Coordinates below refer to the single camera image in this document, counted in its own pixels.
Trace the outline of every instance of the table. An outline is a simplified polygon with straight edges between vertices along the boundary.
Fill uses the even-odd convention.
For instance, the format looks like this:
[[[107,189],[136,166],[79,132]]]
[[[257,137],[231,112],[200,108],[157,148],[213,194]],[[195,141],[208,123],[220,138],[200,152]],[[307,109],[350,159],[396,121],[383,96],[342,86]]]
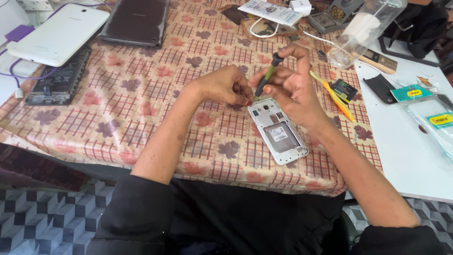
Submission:
[[[247,38],[242,28],[220,14],[223,5],[223,1],[173,1],[162,50],[92,41],[93,52],[73,103],[32,107],[9,97],[0,107],[0,141],[69,162],[131,168],[190,80],[226,64],[236,64],[250,77],[289,43],[282,36]],[[301,24],[309,27],[304,20]],[[324,37],[335,40],[339,35]],[[351,123],[315,83],[328,116],[382,170],[354,67],[331,67],[326,57],[316,53],[329,50],[324,42],[302,35],[297,43],[311,49],[310,61],[318,76],[327,81],[342,78],[359,90],[349,105],[357,120]],[[295,59],[287,58],[283,65],[294,69]],[[22,84],[25,94],[32,85],[30,80]],[[242,106],[205,102],[193,117],[175,176],[289,194],[344,192],[347,186],[322,144],[302,127],[297,130],[310,153],[279,166]]]
[[[392,47],[399,52],[407,50],[398,41]],[[382,53],[378,42],[370,49]],[[433,60],[433,54],[431,52],[427,58]],[[429,82],[438,83],[443,93],[453,100],[453,88],[440,68],[388,57],[398,62],[396,73],[391,75],[398,81],[410,85],[417,84],[417,76],[428,78]],[[419,130],[415,120],[400,105],[384,104],[370,90],[363,78],[373,78],[378,75],[377,71],[359,63],[355,66],[386,178],[403,196],[452,203],[452,163],[443,156],[431,137]]]

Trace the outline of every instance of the black sleeve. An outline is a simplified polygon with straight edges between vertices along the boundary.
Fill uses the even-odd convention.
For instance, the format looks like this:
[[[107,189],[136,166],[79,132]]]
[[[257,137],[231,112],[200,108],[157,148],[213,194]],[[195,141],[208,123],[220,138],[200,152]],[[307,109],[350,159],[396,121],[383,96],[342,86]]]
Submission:
[[[137,176],[117,182],[87,255],[163,254],[174,214],[168,185]]]
[[[367,227],[351,255],[444,255],[434,231],[415,228]]]

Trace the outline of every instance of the black bag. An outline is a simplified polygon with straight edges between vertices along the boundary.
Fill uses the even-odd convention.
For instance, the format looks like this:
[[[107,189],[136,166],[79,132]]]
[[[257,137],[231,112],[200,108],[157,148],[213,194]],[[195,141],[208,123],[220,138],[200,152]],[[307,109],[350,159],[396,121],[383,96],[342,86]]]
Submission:
[[[408,50],[416,59],[425,58],[442,37],[448,23],[448,13],[433,3],[426,6],[408,4],[384,31],[384,36],[407,42]]]

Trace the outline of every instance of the white charger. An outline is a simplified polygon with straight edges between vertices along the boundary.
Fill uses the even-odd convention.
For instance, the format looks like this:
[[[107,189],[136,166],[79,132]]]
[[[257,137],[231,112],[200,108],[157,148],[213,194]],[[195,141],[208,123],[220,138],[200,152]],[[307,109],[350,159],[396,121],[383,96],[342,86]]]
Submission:
[[[311,12],[311,4],[309,0],[293,0],[289,2],[289,8],[302,13],[304,17],[310,15]]]

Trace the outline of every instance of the hand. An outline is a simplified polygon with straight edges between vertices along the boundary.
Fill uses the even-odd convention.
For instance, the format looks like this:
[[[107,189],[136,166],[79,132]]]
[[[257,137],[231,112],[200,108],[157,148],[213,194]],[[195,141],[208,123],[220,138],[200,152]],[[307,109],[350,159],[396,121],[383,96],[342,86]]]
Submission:
[[[251,105],[253,102],[253,92],[247,86],[247,78],[235,65],[224,66],[195,79],[187,87],[196,89],[203,101],[242,105]]]
[[[310,71],[308,49],[292,44],[279,51],[279,56],[297,58],[297,70],[278,66],[264,87],[264,93],[270,95],[282,108],[283,112],[298,125],[309,131],[329,123],[326,113],[319,104]],[[261,69],[252,78],[249,86],[256,88],[268,68]]]

